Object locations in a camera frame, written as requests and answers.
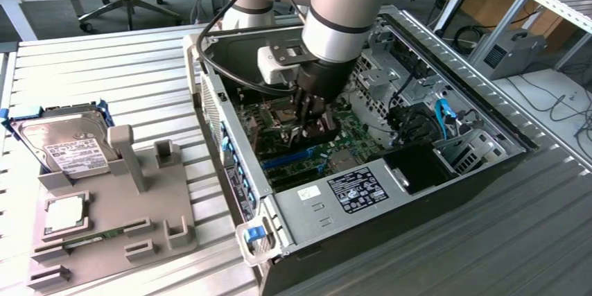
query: green circuit board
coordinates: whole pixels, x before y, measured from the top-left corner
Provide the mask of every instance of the green circuit board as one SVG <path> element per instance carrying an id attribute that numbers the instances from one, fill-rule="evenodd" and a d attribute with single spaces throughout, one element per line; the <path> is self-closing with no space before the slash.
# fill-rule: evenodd
<path id="1" fill-rule="evenodd" d="M 353 166 L 365 163 L 368 157 L 382 149 L 368 135 L 345 101 L 336 102 L 332 110 L 341 125 L 341 131 L 334 140 L 302 150 L 309 152 L 309 157 L 272 168 L 264 168 L 266 179 L 276 191 L 284 191 L 340 172 L 340 166 L 345 164 L 336 163 L 336 153 L 346 157 L 346 166 Z M 281 140 L 280 132 L 285 132 L 285 129 L 293 127 L 294 124 L 289 100 L 280 98 L 245 105 L 238 112 L 238 117 L 261 165 L 266 161 L 281 158 L 277 154 L 286 149 L 286 145 Z"/>

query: metal workbench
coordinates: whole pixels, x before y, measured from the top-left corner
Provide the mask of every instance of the metal workbench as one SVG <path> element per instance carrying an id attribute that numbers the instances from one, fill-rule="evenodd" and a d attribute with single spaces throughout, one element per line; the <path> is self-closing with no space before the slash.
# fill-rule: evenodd
<path id="1" fill-rule="evenodd" d="M 170 137 L 182 147 L 197 251 L 60 295 L 257 294 L 254 276 L 232 239 L 228 206 L 189 104 L 180 38 L 194 32 L 176 27 L 26 42 L 8 57 L 2 107 L 36 100 L 77 103 L 100 93 L 110 102 L 116 123 L 134 126 L 138 146 Z M 509 118 L 541 146 L 533 158 L 462 207 L 293 287 L 286 295 L 590 292 L 592 175 L 550 132 L 541 132 L 520 114 Z M 30 157 L 18 154 L 17 147 L 12 138 L 4 140 L 1 295 L 30 293 L 22 280 L 37 181 Z"/>

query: power supply label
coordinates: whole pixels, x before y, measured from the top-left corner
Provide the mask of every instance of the power supply label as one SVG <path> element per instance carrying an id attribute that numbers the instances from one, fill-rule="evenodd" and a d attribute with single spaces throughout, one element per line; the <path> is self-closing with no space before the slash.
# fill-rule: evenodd
<path id="1" fill-rule="evenodd" d="M 328 181 L 328 184 L 340 201 L 342 210 L 348 214 L 353 214 L 388 199 L 385 190 L 368 167 L 333 178 Z"/>
<path id="2" fill-rule="evenodd" d="M 106 166 L 106 158 L 94 138 L 58 143 L 44 148 L 66 175 Z"/>

